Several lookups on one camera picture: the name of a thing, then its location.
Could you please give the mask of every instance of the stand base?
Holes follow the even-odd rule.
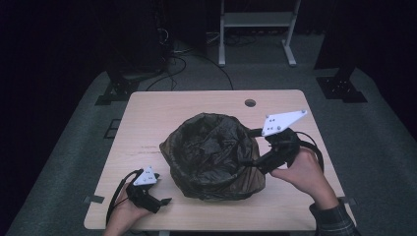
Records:
[[[316,80],[326,99],[341,99],[345,103],[368,102],[362,92],[356,90],[350,81],[347,82],[346,89],[341,90],[334,85],[333,77],[317,77]]]
[[[112,101],[128,101],[132,92],[138,88],[138,85],[129,84],[129,88],[115,88],[113,83],[109,83],[104,95],[100,95],[95,105],[110,105]]]

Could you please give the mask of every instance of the left hand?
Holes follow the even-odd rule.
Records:
[[[123,235],[136,223],[136,221],[147,216],[148,214],[151,214],[151,212],[147,209],[139,208],[127,199],[128,194],[126,193],[126,188],[128,185],[129,184],[125,184],[123,186],[121,194],[116,200],[115,204],[117,207],[110,215],[110,219],[106,229],[104,230],[103,236]]]

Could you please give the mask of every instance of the wooden table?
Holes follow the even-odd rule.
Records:
[[[256,101],[254,107],[245,104]],[[132,94],[95,194],[102,204],[91,203],[85,219],[88,229],[103,229],[111,197],[128,173],[151,165],[160,180],[150,189],[157,199],[172,198],[168,206],[141,219],[136,229],[148,231],[300,231],[315,230],[308,207],[313,200],[292,185],[267,175],[267,185],[251,198],[236,202],[203,202],[185,198],[169,174],[159,144],[185,120],[199,114],[219,113],[237,117],[250,129],[262,128],[267,114],[306,109],[309,114],[291,126],[309,134],[325,160],[325,174],[336,195],[344,193],[328,157],[313,114],[300,90],[146,91]],[[257,138],[260,153],[269,151]],[[349,206],[348,213],[353,219]]]

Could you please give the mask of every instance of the dark gray carpet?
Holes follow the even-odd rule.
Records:
[[[223,70],[234,89],[303,91],[344,192],[356,202],[352,210],[362,234],[417,235],[417,144],[374,82],[359,70],[351,81],[368,103],[325,99],[316,77],[332,76],[335,70],[313,70],[322,41],[321,35],[294,35],[291,45],[298,66],[290,68],[279,36],[259,37],[245,47],[226,47]],[[187,67],[173,78],[174,90],[230,89],[226,76],[215,65],[190,55],[193,53],[181,56]],[[208,58],[216,61],[216,56],[217,48],[209,48]],[[171,73],[183,65],[179,59],[169,63]],[[142,82],[139,90],[158,78]],[[86,91],[8,235],[102,233],[84,228],[88,205],[83,200],[94,193],[111,148],[112,141],[104,139],[104,133],[112,119],[122,117],[127,104],[94,106],[108,83],[106,73],[102,73]],[[149,90],[171,90],[172,83],[165,79]]]

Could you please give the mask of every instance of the black strap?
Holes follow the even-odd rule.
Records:
[[[125,178],[123,178],[120,181],[120,184],[116,189],[116,192],[114,192],[113,198],[111,198],[110,205],[108,206],[107,215],[105,217],[105,225],[107,225],[108,220],[110,219],[110,215],[115,208],[114,204],[116,203],[117,197],[119,196],[120,191],[122,190],[123,186],[125,185],[126,180],[133,174],[138,174],[138,170],[132,171],[131,173],[129,173]]]
[[[322,171],[325,172],[325,162],[323,161],[323,155],[322,155],[322,152],[319,150],[319,148],[316,145],[312,145],[305,141],[300,141],[300,146],[311,149],[316,154],[317,161],[319,162],[320,168],[322,168]]]

